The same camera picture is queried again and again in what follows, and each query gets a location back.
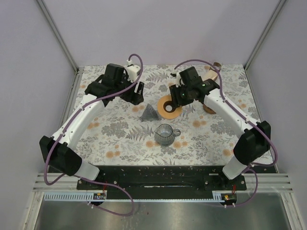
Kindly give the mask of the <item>clear ribbed glass dripper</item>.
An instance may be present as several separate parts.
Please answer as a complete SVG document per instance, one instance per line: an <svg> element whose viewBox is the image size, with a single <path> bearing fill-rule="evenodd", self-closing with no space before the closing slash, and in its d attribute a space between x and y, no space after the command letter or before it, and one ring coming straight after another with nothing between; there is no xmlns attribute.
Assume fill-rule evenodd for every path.
<svg viewBox="0 0 307 230"><path fill-rule="evenodd" d="M159 116L155 109L150 105L147 104L143 114L140 116L140 120L144 121L158 121Z"/></svg>

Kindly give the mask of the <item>paper coffee filter pack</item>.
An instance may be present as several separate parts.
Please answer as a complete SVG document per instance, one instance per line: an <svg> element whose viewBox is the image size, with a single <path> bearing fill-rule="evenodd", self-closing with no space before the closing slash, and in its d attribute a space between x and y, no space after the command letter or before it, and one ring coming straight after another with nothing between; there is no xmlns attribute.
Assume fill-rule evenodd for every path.
<svg viewBox="0 0 307 230"><path fill-rule="evenodd" d="M211 80L213 80L213 81L216 81L217 78L218 78L218 72L213 71L213 70L211 69L211 70L207 71L201 78L202 78L203 81L206 81L206 80L208 80L208 79L211 79Z"/></svg>

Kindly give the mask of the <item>glass coffee server carafe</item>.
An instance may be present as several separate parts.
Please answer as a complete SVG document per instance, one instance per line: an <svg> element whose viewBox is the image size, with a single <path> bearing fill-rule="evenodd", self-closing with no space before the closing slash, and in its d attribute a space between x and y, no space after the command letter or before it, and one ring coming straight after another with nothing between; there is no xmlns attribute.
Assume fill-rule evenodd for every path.
<svg viewBox="0 0 307 230"><path fill-rule="evenodd" d="M173 129L168 124L161 124L154 131L154 140L161 146L169 146L175 141L175 138L180 135L181 131L179 129Z"/></svg>

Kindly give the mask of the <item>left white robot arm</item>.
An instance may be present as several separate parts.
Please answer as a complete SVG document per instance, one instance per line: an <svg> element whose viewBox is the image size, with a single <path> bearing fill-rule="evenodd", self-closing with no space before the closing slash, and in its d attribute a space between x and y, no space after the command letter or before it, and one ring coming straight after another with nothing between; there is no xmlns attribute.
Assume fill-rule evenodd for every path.
<svg viewBox="0 0 307 230"><path fill-rule="evenodd" d="M43 136L39 146L45 167L53 167L68 176L87 179L93 189L104 184L98 167L83 160L76 152L77 144L94 118L116 97L138 105L144 101L142 67L128 61L126 67L108 64L104 74L91 82L80 104L68 120L51 137Z"/></svg>

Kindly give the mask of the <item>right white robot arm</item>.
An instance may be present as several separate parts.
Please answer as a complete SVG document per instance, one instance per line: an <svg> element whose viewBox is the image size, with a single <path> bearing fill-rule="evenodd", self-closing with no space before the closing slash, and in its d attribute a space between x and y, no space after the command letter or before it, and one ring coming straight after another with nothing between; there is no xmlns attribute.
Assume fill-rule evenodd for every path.
<svg viewBox="0 0 307 230"><path fill-rule="evenodd" d="M271 126L268 122L258 122L249 117L231 100L223 95L222 84L212 79L204 80L194 67L171 74L176 83L169 87L171 99L164 107L177 108L198 101L215 111L238 137L234 156L223 167L223 175L218 178L222 189L228 190L235 185L235 178L254 160L270 149Z"/></svg>

